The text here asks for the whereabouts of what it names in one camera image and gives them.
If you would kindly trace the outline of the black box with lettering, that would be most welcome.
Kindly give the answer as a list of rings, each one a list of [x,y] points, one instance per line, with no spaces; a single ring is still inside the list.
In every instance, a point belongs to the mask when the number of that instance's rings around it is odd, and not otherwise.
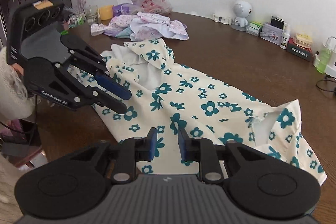
[[[311,61],[313,58],[313,52],[311,51],[311,49],[298,46],[294,43],[294,40],[292,38],[290,38],[287,43],[286,51],[306,61]]]

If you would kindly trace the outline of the yellow plastic cup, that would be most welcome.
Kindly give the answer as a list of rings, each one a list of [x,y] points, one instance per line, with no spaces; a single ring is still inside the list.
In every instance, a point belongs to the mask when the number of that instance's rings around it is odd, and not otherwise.
[[[99,8],[101,20],[111,20],[113,18],[113,5],[106,5]]]

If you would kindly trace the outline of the white round robot figurine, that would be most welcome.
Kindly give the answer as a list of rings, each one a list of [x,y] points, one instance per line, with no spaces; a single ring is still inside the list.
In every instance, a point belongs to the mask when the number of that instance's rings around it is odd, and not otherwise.
[[[237,1],[234,3],[233,12],[235,18],[231,28],[238,31],[245,31],[248,26],[247,17],[252,13],[252,6],[246,1]]]

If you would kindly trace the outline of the clear plastic bag red print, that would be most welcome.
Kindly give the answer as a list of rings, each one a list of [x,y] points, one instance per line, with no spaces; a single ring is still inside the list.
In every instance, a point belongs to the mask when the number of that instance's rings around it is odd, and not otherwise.
[[[172,6],[168,0],[138,0],[142,12],[151,14],[168,15]]]

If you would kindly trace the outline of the green spray bottle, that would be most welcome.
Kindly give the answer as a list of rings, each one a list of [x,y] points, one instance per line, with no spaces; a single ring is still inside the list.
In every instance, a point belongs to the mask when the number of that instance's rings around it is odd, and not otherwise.
[[[335,36],[330,36],[327,41],[322,45],[319,51],[319,63],[317,65],[317,71],[324,73],[327,64],[329,63],[332,53],[335,51]]]

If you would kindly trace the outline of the clear drinking glass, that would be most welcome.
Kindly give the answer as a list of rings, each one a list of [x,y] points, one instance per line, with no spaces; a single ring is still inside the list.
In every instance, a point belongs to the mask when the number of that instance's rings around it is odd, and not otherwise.
[[[99,13],[98,13],[97,5],[93,5],[93,6],[89,6],[85,8],[84,15],[89,25],[98,24]]]

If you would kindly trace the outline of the cream teal floral dress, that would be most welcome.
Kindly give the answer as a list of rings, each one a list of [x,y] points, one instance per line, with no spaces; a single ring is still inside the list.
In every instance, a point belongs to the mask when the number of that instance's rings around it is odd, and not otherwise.
[[[178,132],[214,144],[243,143],[312,174],[319,183],[327,175],[301,133],[298,101],[272,107],[191,67],[175,62],[162,39],[114,44],[104,51],[112,79],[131,91],[125,114],[96,106],[117,141],[145,136],[156,128],[154,160],[140,162],[143,173],[197,173],[198,166],[181,158]]]

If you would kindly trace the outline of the grey printed tin box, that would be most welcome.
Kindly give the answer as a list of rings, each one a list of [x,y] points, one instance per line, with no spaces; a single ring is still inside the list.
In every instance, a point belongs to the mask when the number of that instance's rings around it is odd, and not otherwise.
[[[260,31],[260,38],[279,46],[282,42],[282,32],[283,29],[264,23]]]

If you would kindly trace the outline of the yellow packet stack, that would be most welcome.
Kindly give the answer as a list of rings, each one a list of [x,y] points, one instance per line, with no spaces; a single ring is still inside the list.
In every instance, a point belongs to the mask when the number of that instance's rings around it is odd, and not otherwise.
[[[306,34],[295,34],[294,36],[294,43],[299,47],[311,49],[313,44],[313,39]]]

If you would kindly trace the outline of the green white small boxes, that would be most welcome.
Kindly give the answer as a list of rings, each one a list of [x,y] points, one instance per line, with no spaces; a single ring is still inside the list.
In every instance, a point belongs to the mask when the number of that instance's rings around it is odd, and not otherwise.
[[[259,36],[262,28],[263,28],[262,23],[253,21],[253,22],[249,22],[245,31],[248,34],[251,34],[251,35],[254,35],[254,36]]]

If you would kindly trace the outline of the small black box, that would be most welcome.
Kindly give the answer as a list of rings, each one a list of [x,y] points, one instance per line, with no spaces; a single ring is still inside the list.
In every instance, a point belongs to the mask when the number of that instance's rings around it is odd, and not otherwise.
[[[271,17],[271,21],[270,21],[270,25],[279,29],[283,29],[284,28],[284,20],[279,18],[278,16],[272,16]]]

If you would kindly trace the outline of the purple tissue pack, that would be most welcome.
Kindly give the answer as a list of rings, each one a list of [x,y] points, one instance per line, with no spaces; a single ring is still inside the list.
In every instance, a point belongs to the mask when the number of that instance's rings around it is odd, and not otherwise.
[[[138,13],[138,6],[130,3],[123,3],[112,7],[113,16],[120,15],[136,15]]]

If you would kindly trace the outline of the white power strip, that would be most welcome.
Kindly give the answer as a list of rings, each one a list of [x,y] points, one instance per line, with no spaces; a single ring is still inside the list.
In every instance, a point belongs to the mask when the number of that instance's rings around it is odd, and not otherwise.
[[[315,55],[314,55],[313,66],[314,66],[315,68],[317,68],[318,65],[319,65],[319,62],[320,62],[319,54],[318,54],[318,52],[316,52]],[[325,68],[324,73],[325,73],[326,75],[331,76],[331,77],[335,77],[335,74],[336,74],[335,52],[333,52],[333,53],[331,54],[331,59],[330,59],[329,63],[326,65],[326,68]]]

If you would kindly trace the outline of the small white pill strip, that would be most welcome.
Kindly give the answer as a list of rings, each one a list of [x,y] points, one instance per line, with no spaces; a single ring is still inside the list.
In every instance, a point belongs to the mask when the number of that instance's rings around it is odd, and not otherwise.
[[[231,25],[232,24],[232,18],[230,16],[219,16],[217,14],[213,14],[213,21],[225,25]]]

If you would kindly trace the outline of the pink purple clothes pile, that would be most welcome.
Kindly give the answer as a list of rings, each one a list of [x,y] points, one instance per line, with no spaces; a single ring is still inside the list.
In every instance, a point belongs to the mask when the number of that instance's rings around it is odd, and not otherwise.
[[[107,35],[114,38],[127,38],[132,42],[159,38],[188,40],[186,26],[167,16],[138,12],[135,15],[119,15],[109,24],[92,24],[91,35]]]

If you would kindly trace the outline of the white spray bottle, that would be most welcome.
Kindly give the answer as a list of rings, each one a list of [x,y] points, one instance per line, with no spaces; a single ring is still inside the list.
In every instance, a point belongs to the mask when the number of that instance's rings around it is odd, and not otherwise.
[[[288,42],[290,39],[290,25],[288,23],[284,24],[284,29],[282,32],[282,41],[280,47],[285,50],[287,48]]]

